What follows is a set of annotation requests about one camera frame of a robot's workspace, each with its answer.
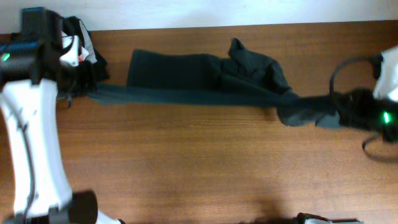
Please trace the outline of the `dark green t-shirt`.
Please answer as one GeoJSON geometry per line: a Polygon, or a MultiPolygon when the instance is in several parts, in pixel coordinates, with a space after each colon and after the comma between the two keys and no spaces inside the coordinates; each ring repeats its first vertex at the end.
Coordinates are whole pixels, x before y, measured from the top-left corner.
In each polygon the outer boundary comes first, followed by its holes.
{"type": "Polygon", "coordinates": [[[135,50],[124,86],[99,84],[89,97],[103,105],[169,103],[276,108],[286,126],[339,127],[328,96],[301,98],[275,59],[233,39],[228,58],[210,54],[162,55],[135,50]]]}

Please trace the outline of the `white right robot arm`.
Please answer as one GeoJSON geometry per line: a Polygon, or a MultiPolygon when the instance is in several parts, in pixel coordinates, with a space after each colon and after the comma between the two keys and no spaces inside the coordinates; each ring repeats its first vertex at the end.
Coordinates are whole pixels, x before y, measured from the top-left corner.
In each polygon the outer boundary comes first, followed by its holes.
{"type": "Polygon", "coordinates": [[[337,65],[330,78],[330,98],[340,124],[379,133],[387,142],[397,141],[397,47],[376,55],[349,58],[337,65]],[[348,65],[368,62],[373,68],[373,90],[357,88],[344,95],[335,93],[335,79],[348,65]]]}

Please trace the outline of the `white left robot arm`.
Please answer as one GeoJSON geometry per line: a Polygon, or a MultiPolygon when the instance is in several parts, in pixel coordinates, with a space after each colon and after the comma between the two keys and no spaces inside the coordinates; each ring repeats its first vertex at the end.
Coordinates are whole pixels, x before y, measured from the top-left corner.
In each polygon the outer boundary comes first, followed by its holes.
{"type": "Polygon", "coordinates": [[[74,192],[61,157],[59,100],[96,90],[76,21],[44,7],[21,11],[21,31],[1,45],[1,111],[14,169],[7,223],[114,223],[92,190],[74,192]]]}

